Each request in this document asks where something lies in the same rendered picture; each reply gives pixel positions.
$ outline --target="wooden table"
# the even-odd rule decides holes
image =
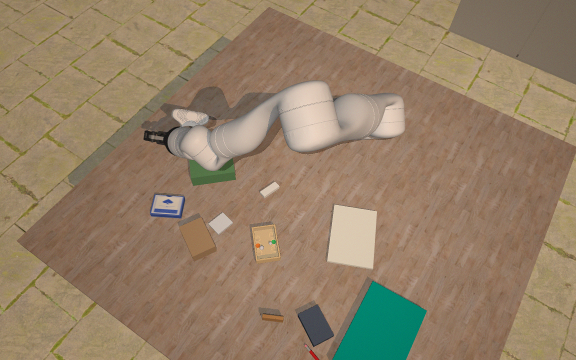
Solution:
[[[427,310],[409,359],[498,360],[576,147],[273,9],[163,109],[219,125],[307,80],[401,95],[406,132],[298,153],[277,121],[237,180],[192,186],[138,129],[19,243],[171,360],[308,359],[294,309],[316,301],[337,333],[366,276]],[[150,216],[156,192],[185,195],[184,217],[224,212],[217,252],[193,261],[177,221]],[[326,262],[333,204],[377,211],[373,270]],[[281,260],[256,264],[249,224],[270,221]]]

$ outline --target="red pencil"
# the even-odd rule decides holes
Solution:
[[[311,348],[309,348],[308,345],[306,345],[306,342],[303,343],[303,346],[306,347],[306,350],[310,352],[310,355],[312,355],[312,357],[315,358],[315,360],[320,360],[320,358],[318,358],[317,355],[315,355],[315,353],[311,350]]]

